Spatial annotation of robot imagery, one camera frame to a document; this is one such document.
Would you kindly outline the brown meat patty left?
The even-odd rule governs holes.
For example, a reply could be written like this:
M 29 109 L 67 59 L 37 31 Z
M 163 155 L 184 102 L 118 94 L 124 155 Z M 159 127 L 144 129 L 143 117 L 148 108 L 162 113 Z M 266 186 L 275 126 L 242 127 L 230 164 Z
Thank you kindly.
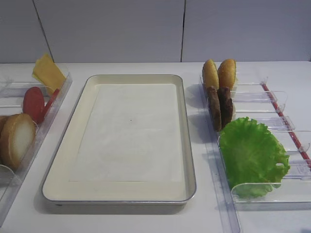
M 219 132 L 222 128 L 220 103 L 215 87 L 211 86 L 207 88 L 207 100 L 209 105 L 209 111 L 213 120 L 214 130 Z

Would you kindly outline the brown meat patty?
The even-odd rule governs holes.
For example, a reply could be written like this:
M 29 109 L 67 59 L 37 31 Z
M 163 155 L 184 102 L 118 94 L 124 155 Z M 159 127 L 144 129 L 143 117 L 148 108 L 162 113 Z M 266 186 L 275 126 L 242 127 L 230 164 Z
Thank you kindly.
M 217 90 L 218 99 L 221 110 L 222 129 L 232 120 L 233 116 L 233 103 L 231 92 L 228 87 L 220 87 Z
M 213 120 L 214 130 L 219 132 L 222 128 L 220 103 L 215 87 L 211 86 L 207 88 L 207 100 L 209 105 L 209 111 Z

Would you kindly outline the brown meat patty right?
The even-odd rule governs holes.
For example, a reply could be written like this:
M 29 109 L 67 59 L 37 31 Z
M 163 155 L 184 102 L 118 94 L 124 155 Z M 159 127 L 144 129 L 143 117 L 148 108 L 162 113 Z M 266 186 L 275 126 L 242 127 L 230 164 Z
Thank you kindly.
M 217 90 L 218 99 L 221 110 L 222 129 L 232 120 L 233 116 L 233 103 L 231 92 L 228 87 L 220 87 Z

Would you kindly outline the red tomato slice thin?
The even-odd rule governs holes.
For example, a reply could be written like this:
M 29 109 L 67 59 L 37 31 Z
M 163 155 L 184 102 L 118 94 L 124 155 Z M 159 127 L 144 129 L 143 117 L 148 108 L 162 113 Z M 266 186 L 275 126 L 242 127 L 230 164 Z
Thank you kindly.
M 49 111 L 49 109 L 51 108 L 52 104 L 54 103 L 54 101 L 56 100 L 57 95 L 59 94 L 60 90 L 56 89 L 52 96 L 50 97 L 49 101 L 47 102 L 47 104 L 45 105 L 42 113 L 41 113 L 41 118 L 42 120 L 45 118 L 45 115 L 47 114 L 47 112 Z

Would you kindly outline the green lettuce leaf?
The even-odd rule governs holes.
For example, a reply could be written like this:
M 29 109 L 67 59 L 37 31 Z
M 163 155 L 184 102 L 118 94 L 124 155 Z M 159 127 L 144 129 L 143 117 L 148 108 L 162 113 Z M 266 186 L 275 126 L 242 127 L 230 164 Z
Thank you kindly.
M 226 124 L 219 146 L 230 189 L 240 198 L 262 197 L 279 188 L 290 169 L 283 145 L 265 124 L 248 117 Z

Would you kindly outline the yellow cheese slices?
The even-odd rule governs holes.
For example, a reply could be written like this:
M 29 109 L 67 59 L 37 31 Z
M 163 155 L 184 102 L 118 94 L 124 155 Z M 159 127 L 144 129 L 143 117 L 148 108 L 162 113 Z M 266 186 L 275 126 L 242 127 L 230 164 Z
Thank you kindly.
M 49 95 L 52 95 L 56 89 L 60 90 L 66 80 L 66 77 L 48 54 L 44 54 L 36 60 L 32 76 L 43 83 Z

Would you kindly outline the red tomato slice thick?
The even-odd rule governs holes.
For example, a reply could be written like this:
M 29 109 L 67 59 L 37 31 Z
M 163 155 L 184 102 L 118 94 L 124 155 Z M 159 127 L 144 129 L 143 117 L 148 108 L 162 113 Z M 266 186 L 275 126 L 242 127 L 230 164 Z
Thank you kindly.
M 23 100 L 23 113 L 28 114 L 36 124 L 43 121 L 44 97 L 39 87 L 29 88 Z

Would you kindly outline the white paper tray liner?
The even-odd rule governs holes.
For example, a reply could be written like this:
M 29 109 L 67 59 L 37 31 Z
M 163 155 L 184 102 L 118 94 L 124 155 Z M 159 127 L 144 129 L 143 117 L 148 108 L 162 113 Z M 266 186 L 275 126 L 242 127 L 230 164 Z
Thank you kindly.
M 181 153 L 175 85 L 101 85 L 70 179 L 179 182 Z

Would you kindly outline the cream metal baking tray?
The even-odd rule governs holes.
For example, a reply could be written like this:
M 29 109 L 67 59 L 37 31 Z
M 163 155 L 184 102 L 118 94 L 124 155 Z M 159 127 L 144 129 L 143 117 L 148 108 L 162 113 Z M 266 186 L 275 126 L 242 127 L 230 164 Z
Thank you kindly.
M 79 147 L 99 88 L 108 84 L 173 84 L 176 86 L 181 135 L 179 182 L 72 181 Z M 196 192 L 196 179 L 182 78 L 173 74 L 94 75 L 87 79 L 42 186 L 56 204 L 183 205 Z

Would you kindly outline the bun half left on right rack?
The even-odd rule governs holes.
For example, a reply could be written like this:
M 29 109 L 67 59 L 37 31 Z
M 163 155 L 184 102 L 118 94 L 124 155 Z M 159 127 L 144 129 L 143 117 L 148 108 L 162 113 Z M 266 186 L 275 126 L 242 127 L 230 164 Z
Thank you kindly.
M 204 87 L 206 89 L 209 87 L 214 87 L 216 90 L 219 89 L 218 70 L 212 59 L 205 61 L 202 68 L 202 75 Z

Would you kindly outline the bun half on rack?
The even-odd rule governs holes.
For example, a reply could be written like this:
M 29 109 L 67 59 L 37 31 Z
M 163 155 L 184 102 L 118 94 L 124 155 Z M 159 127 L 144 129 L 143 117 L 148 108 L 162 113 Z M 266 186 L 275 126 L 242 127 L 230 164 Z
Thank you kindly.
M 226 59 L 222 61 L 218 68 L 219 87 L 228 87 L 233 90 L 236 82 L 236 61 Z
M 205 61 L 202 68 L 202 75 L 204 87 L 206 89 L 209 87 L 214 87 L 216 90 L 219 89 L 218 70 L 212 59 Z

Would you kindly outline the clear acrylic rack right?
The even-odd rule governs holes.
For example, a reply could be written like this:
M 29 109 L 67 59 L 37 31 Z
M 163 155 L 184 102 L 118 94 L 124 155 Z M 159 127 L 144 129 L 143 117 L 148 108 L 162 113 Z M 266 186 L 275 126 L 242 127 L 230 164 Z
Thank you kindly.
M 239 213 L 309 211 L 311 133 L 296 130 L 283 113 L 287 94 L 265 80 L 234 85 L 225 93 L 232 119 L 216 131 L 203 83 L 199 88 L 223 231 L 243 231 Z

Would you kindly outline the clear acrylic rack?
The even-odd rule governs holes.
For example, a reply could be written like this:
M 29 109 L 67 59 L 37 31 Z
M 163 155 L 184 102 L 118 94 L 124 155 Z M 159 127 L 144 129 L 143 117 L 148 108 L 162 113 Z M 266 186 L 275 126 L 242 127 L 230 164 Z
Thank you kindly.
M 203 83 L 199 88 L 223 231 L 243 231 L 239 213 L 309 211 L 311 133 L 296 130 L 283 113 L 287 94 L 265 80 L 234 85 L 225 93 L 232 119 L 216 131 Z
M 63 63 L 56 64 L 66 77 L 55 101 L 46 113 L 43 123 L 36 127 L 35 142 L 23 156 L 21 166 L 17 171 L 0 166 L 0 223 L 3 224 L 6 216 L 16 198 L 16 195 L 34 161 L 37 153 L 54 122 L 63 100 L 71 86 L 72 78 L 67 66 Z M 0 65 L 0 114 L 10 116 L 22 113 L 23 99 L 26 91 L 31 87 L 39 87 L 45 102 L 50 96 L 41 82 L 32 77 L 34 64 L 1 64 Z

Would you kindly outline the clear acrylic rack left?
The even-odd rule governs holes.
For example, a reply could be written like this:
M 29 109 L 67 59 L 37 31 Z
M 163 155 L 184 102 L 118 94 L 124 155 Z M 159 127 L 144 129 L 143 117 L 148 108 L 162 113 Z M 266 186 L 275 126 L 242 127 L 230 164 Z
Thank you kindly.
M 66 77 L 55 101 L 46 113 L 43 123 L 36 127 L 35 142 L 23 156 L 21 166 L 17 171 L 0 166 L 0 223 L 3 224 L 6 216 L 16 198 L 16 195 L 34 161 L 37 153 L 54 122 L 63 100 L 71 86 L 72 78 L 67 66 L 63 63 L 56 64 Z M 32 77 L 34 64 L 1 64 L 0 65 L 0 114 L 10 116 L 22 113 L 23 99 L 26 91 L 31 87 L 39 87 L 45 102 L 50 96 L 41 82 Z

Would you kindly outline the bun slice rear brown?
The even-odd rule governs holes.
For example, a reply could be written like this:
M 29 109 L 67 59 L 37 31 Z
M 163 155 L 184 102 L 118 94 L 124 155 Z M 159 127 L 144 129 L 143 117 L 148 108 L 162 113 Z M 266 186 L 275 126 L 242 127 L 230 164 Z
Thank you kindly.
M 8 119 L 8 116 L 0 116 L 0 135 L 3 130 L 3 127 Z

